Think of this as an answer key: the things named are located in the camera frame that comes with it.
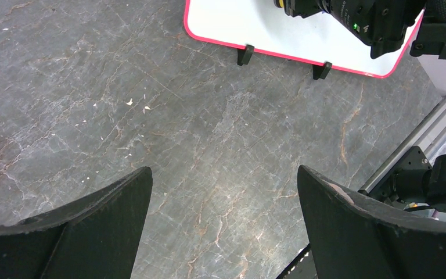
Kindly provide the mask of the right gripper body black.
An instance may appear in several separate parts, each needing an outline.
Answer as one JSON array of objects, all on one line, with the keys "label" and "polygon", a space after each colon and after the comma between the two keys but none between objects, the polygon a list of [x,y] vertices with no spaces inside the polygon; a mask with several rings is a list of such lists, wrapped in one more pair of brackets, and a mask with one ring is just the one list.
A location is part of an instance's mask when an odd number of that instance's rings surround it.
[{"label": "right gripper body black", "polygon": [[303,19],[323,12],[319,2],[315,0],[274,0],[274,5],[288,16]]}]

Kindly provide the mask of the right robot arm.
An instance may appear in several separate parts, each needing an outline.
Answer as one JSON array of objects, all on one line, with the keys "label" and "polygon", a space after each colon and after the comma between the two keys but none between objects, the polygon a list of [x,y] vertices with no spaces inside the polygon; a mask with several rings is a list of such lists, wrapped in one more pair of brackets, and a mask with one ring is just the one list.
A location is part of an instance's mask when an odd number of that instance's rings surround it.
[{"label": "right robot arm", "polygon": [[[446,60],[446,1],[275,1],[290,17],[331,15],[377,59],[399,50],[407,29],[422,11],[419,32],[410,54],[436,55]],[[409,148],[380,180],[360,192],[407,212],[446,213],[446,155],[430,164],[419,146]]]}]

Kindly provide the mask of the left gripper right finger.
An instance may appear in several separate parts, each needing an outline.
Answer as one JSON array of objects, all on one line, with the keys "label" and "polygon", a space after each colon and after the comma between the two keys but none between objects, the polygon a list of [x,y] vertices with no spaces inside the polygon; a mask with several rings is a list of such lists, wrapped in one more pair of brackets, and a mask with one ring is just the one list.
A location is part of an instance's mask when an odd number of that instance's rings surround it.
[{"label": "left gripper right finger", "polygon": [[300,166],[319,278],[446,278],[446,222],[396,209]]}]

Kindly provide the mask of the pink framed whiteboard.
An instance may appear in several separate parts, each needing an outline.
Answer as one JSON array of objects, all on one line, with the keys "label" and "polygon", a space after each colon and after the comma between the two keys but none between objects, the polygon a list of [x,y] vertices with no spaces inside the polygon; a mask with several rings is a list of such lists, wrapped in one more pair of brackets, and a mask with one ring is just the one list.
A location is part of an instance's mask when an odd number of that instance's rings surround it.
[{"label": "pink framed whiteboard", "polygon": [[184,26],[195,40],[237,49],[251,45],[257,53],[385,78],[416,37],[422,17],[408,27],[401,49],[377,59],[331,15],[289,17],[273,1],[187,1]]}]

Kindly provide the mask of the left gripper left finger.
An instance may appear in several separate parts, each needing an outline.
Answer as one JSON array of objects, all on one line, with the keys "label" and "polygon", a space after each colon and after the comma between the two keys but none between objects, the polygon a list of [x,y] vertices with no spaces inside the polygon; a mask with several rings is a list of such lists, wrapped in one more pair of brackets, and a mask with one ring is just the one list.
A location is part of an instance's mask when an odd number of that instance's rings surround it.
[{"label": "left gripper left finger", "polygon": [[130,278],[153,177],[141,167],[94,193],[0,226],[0,278]]}]

